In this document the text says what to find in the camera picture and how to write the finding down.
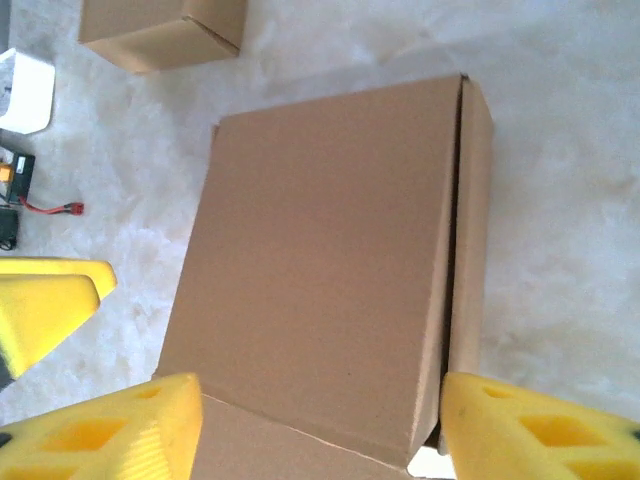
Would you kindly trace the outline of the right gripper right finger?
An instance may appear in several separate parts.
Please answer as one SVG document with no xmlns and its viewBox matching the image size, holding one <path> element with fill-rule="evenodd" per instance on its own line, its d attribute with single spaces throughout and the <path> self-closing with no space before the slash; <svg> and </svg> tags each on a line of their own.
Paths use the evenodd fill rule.
<svg viewBox="0 0 640 480">
<path fill-rule="evenodd" d="M 466 373 L 446 375 L 440 423 L 459 479 L 636 479 L 639 425 Z"/>
</svg>

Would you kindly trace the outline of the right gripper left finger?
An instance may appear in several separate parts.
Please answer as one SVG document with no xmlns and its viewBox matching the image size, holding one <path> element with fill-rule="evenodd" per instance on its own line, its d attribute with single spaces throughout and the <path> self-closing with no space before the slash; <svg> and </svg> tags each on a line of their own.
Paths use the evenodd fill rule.
<svg viewBox="0 0 640 480">
<path fill-rule="evenodd" d="M 174 374 L 4 425 L 4 479 L 188 479 L 199 379 Z"/>
</svg>

